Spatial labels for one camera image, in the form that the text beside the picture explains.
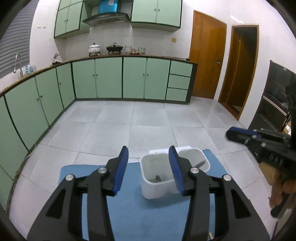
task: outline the human hand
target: human hand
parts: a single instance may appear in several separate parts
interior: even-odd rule
[[[279,171],[275,172],[274,179],[275,181],[272,185],[271,198],[269,200],[269,205],[271,206],[271,208],[274,208],[275,206],[281,204],[283,200],[283,193],[296,193],[296,180],[288,180],[283,184],[280,179]]]

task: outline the open doorway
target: open doorway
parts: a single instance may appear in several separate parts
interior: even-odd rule
[[[219,102],[239,119],[246,104],[257,63],[259,26],[233,26],[226,74]]]
[[[190,60],[198,64],[193,96],[214,99],[223,63],[227,25],[194,11]]]

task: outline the faucet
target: faucet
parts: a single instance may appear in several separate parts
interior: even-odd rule
[[[17,58],[20,57],[20,53],[17,53],[15,55],[15,69],[13,70],[14,73],[16,73],[17,69],[16,69],[16,66],[17,66]],[[20,58],[20,77],[23,78],[24,75],[22,74],[22,62],[21,62],[21,58]]]

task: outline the gray tile floor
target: gray tile floor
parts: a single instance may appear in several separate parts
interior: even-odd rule
[[[27,237],[32,223],[58,185],[60,169],[70,164],[103,165],[129,148],[129,162],[149,150],[171,145],[210,149],[235,179],[269,234],[271,187],[242,145],[225,131],[240,123],[217,101],[193,97],[190,105],[124,101],[75,102],[55,123],[27,161],[13,193],[10,219]]]

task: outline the blue gripper pad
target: blue gripper pad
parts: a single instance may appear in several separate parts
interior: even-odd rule
[[[249,131],[249,130],[246,130],[246,129],[242,129],[242,128],[237,128],[237,127],[231,127],[229,129],[229,131],[235,131],[235,132],[239,132],[239,133],[243,133],[243,134],[246,134],[246,135],[256,135],[258,137],[260,137],[261,135],[256,133],[256,132],[253,132],[253,131]]]
[[[174,175],[177,190],[181,193],[181,195],[183,195],[185,192],[185,187],[183,183],[183,174],[177,161],[178,157],[179,156],[177,154],[175,147],[171,146],[168,150],[168,159],[170,161],[170,167]]]
[[[126,146],[122,147],[118,158],[119,165],[114,174],[114,186],[112,189],[114,195],[116,195],[121,188],[123,176],[126,171],[126,165],[128,163],[128,148]]]

